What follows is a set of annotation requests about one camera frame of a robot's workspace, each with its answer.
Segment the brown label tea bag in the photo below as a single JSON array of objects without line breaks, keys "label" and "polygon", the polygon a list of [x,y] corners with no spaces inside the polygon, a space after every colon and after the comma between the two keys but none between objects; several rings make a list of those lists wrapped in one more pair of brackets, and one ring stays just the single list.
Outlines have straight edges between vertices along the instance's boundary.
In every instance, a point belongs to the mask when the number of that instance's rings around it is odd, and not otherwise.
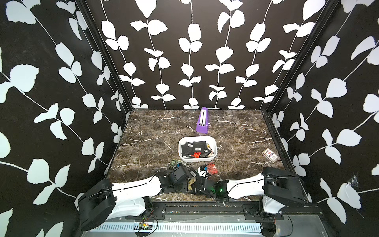
[{"label": "brown label tea bag", "polygon": [[207,144],[207,149],[204,150],[204,152],[205,152],[205,156],[206,157],[213,156],[213,150],[211,149],[211,146],[209,144]]}]

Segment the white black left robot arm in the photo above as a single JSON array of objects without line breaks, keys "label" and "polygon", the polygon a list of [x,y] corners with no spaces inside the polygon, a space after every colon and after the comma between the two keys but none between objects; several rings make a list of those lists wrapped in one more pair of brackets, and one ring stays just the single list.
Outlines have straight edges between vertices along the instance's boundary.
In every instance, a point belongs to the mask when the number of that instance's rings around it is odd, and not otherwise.
[{"label": "white black left robot arm", "polygon": [[198,177],[195,169],[180,165],[128,183],[103,179],[78,199],[81,230],[90,231],[113,218],[151,216],[155,208],[150,197],[187,193],[189,182]]}]

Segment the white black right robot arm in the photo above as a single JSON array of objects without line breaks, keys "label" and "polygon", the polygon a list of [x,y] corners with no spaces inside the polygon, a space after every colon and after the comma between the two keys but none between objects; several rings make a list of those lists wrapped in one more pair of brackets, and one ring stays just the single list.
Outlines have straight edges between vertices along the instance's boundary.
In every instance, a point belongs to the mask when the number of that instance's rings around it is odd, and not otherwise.
[{"label": "white black right robot arm", "polygon": [[300,207],[306,202],[302,179],[273,167],[264,167],[261,173],[240,180],[213,182],[200,176],[191,187],[195,195],[204,195],[220,203],[244,196],[260,196],[258,210],[263,214],[275,215],[284,207]]}]

